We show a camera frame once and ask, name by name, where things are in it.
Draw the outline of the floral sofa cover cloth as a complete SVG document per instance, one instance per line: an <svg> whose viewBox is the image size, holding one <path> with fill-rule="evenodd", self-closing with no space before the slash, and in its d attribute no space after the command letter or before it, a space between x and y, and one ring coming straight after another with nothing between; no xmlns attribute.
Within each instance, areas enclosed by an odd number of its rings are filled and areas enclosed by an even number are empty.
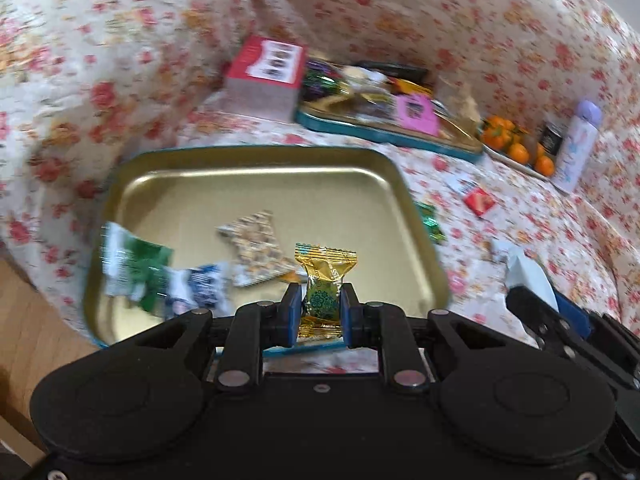
<svg viewBox="0 0 640 480"><path fill-rule="evenodd" d="M603 129L575 193L493 160L386 146L435 206L456 309L513 336L491 237L536 254L580 306L639 327L639 36L600 0L1 0L1 243L82 327L90 240L108 175L143 151L331 145L297 126L224 114L222 71L250 35L337 61L453 72L489 114L535 127L581 99ZM446 177L494 196L477 218Z"/></svg>

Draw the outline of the green white snack packet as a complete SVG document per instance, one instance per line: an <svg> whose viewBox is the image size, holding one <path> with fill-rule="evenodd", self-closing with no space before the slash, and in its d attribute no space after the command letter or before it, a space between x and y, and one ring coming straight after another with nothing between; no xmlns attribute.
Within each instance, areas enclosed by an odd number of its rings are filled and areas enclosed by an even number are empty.
<svg viewBox="0 0 640 480"><path fill-rule="evenodd" d="M165 290L166 269L174 250L135 236L115 222L101 229L100 258L104 294L124 297L153 313Z"/></svg>

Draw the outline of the green candy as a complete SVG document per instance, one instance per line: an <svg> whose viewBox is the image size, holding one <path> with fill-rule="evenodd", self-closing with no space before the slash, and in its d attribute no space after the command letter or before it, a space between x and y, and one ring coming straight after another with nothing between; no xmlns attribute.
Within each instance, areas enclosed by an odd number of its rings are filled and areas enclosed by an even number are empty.
<svg viewBox="0 0 640 480"><path fill-rule="evenodd" d="M431 204L421 202L416 202L416 208L418 208L422 224L430 240L437 245L444 244L447 239L437 221L436 208Z"/></svg>

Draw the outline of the mandarin orange front right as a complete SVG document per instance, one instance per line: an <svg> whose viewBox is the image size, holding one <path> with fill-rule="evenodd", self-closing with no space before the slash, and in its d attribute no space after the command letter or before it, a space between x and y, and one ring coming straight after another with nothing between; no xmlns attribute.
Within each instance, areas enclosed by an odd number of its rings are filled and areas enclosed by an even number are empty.
<svg viewBox="0 0 640 480"><path fill-rule="evenodd" d="M548 155L539 155L535 160L534 170L544 177L552 177L555 172L553 159Z"/></svg>

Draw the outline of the blue white snack packet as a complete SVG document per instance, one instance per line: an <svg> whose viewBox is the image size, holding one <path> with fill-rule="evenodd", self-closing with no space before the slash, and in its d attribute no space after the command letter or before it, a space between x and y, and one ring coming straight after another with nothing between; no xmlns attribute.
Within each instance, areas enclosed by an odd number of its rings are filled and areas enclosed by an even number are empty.
<svg viewBox="0 0 640 480"><path fill-rule="evenodd" d="M229 285L229 265L226 262L185 269L166 266L164 319L168 321L198 309L209 310L214 318L232 315Z"/></svg>

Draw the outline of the black starbucks can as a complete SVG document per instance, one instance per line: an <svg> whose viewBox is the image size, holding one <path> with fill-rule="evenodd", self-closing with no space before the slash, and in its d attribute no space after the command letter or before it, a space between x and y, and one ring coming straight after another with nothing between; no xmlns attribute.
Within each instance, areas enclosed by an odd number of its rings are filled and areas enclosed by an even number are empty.
<svg viewBox="0 0 640 480"><path fill-rule="evenodd" d="M538 142L547 155L555 157L563 142L562 130L552 122L545 122L539 130Z"/></svg>

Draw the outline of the mandarin orange front left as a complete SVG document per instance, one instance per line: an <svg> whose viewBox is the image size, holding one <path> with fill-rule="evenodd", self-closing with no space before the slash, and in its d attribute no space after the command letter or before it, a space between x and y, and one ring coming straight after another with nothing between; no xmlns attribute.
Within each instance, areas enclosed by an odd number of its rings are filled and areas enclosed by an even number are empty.
<svg viewBox="0 0 640 480"><path fill-rule="evenodd" d="M508 157L518 164L526 166L529 162L529 151L524 144L512 143L506 152Z"/></svg>

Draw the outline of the white hawthorn strip packet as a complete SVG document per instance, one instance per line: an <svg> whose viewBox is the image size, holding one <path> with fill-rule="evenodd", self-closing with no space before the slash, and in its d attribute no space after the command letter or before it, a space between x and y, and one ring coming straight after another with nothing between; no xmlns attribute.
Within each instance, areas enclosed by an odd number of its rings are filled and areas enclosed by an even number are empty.
<svg viewBox="0 0 640 480"><path fill-rule="evenodd" d="M489 242L491 260L506 265L504 284L506 289L523 286L538 298L559 311L552 285L542 266L526 255L525 250L508 240L491 240Z"/></svg>

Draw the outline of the red white hawthorn packet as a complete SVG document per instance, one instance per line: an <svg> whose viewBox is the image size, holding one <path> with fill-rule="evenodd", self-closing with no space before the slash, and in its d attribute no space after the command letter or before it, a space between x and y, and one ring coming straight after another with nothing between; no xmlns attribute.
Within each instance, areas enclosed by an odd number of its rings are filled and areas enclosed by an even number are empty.
<svg viewBox="0 0 640 480"><path fill-rule="evenodd" d="M477 218L484 219L497 210L498 203L475 181L466 177L446 177L448 188L462 199L462 202Z"/></svg>

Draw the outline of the pale green fruit plate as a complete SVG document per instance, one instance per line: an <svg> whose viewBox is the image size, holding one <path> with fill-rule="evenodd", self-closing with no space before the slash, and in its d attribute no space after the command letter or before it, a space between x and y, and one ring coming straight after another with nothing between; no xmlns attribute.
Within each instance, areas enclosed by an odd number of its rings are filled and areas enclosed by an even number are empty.
<svg viewBox="0 0 640 480"><path fill-rule="evenodd" d="M518 164L517 162L514 162L513 160L511 160L508 157L508 154L506 154L506 152L508 150L505 150L504 152L497 152L492 150L491 148L488 148L488 146L486 146L482 140L480 140L480 142L482 142L483 146L484 146L484 150L485 152L489 155L490 158L495 159L497 162L503 162L504 164L506 164L506 166L509 166L515 170L518 170L519 172L521 172L522 174L527 174L528 176L532 176L544 181L548 181L550 178L544 177L541 174L537 174L536 171L534 170L534 163L536 158L539 155L547 155L544 152L544 149L542 148L542 146L539 144L536 136L534 136L533 134L529 133L528 131L520 128L517 125L512 124L512 122L485 122L484 126L480 129L480 134L478 135L478 138L480 139L480 136L483 133L483 130L488 126L488 125L493 125L493 126L505 126L506 128L509 128L512 130L513 132L513 140L512 143L521 143L524 144L526 146L526 148L529 151L529 162L526 166Z"/></svg>

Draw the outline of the purple green foil candies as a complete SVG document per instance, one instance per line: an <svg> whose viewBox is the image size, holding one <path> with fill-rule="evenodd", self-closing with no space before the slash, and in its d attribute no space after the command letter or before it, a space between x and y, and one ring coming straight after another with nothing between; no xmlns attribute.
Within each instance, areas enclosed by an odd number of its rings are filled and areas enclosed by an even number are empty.
<svg viewBox="0 0 640 480"><path fill-rule="evenodd" d="M331 63L310 58L300 87L300 98L304 102L314 102L328 96L348 93L350 90L340 71Z"/></svg>

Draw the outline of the pink snack packet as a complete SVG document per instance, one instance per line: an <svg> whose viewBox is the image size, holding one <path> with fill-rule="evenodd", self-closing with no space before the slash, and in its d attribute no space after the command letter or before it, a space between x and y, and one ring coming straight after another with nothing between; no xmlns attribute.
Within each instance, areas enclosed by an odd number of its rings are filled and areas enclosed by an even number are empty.
<svg viewBox="0 0 640 480"><path fill-rule="evenodd" d="M438 136L438 118L432 101L426 94L401 94L396 96L395 106L397 122L401 128L426 136Z"/></svg>

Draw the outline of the tan paper bag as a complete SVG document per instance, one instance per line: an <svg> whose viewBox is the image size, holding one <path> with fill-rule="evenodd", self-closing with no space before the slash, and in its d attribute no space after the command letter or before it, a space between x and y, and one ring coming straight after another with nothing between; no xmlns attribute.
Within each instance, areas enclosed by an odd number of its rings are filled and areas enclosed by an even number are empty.
<svg viewBox="0 0 640 480"><path fill-rule="evenodd" d="M437 97L449 118L470 136L475 136L482 123L480 110L472 96L471 85L466 81L449 80L440 77L437 85Z"/></svg>

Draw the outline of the brown heart pattern packet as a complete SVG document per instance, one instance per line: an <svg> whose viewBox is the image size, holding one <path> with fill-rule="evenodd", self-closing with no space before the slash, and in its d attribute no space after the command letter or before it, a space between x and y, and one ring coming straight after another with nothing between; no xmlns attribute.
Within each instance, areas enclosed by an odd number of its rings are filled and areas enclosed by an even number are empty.
<svg viewBox="0 0 640 480"><path fill-rule="evenodd" d="M276 237L270 211L237 218L218 226L217 231L235 249L234 286L253 286L294 271L294 263Z"/></svg>

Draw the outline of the dark brown snack packet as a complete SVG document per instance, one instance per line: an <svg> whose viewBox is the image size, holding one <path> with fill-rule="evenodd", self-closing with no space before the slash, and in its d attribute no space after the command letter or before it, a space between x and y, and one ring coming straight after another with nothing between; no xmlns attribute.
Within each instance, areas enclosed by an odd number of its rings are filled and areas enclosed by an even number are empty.
<svg viewBox="0 0 640 480"><path fill-rule="evenodd" d="M352 99L352 118L366 124L397 122L397 100L389 93L356 93Z"/></svg>

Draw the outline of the gold candy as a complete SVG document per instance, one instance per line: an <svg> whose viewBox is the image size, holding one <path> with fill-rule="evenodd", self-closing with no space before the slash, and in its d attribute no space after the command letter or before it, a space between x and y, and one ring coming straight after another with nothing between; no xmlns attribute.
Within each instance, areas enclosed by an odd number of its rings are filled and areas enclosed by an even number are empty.
<svg viewBox="0 0 640 480"><path fill-rule="evenodd" d="M341 289L346 274L358 262L356 252L297 243L294 258L307 275L298 338L332 339L341 337Z"/></svg>

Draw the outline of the red white cardboard box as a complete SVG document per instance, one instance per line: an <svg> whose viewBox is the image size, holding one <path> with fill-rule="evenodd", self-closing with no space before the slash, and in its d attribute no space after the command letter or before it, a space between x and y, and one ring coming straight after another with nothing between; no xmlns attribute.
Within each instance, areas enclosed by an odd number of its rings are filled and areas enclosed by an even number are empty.
<svg viewBox="0 0 640 480"><path fill-rule="evenodd" d="M307 49L250 36L224 77L224 110L275 122L292 122L307 61Z"/></svg>

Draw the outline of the black remote control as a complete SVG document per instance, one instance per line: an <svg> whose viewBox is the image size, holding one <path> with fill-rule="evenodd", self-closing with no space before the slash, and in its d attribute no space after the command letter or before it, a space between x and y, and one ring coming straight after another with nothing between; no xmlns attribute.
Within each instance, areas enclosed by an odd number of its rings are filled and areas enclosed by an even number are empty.
<svg viewBox="0 0 640 480"><path fill-rule="evenodd" d="M430 74L427 68L398 63L357 61L354 62L354 65L365 68L366 70L375 70L387 77L408 80L415 84L424 84Z"/></svg>

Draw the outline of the purple rabbit thermos bottle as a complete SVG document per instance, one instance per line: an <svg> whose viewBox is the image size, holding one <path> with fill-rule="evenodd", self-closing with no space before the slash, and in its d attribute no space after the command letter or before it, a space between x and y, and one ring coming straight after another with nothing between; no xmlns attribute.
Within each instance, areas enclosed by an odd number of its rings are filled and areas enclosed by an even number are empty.
<svg viewBox="0 0 640 480"><path fill-rule="evenodd" d="M561 192L575 191L582 170L596 143L602 122L602 110L591 101L580 101L555 157L551 183Z"/></svg>

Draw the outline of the blue tin snack tray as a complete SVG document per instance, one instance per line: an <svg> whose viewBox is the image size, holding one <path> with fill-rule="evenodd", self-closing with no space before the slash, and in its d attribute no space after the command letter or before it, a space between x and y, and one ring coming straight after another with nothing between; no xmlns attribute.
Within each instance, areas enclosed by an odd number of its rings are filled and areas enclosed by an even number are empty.
<svg viewBox="0 0 640 480"><path fill-rule="evenodd" d="M311 58L295 120L312 131L477 162L483 148L473 128L432 97L427 76L411 65Z"/></svg>

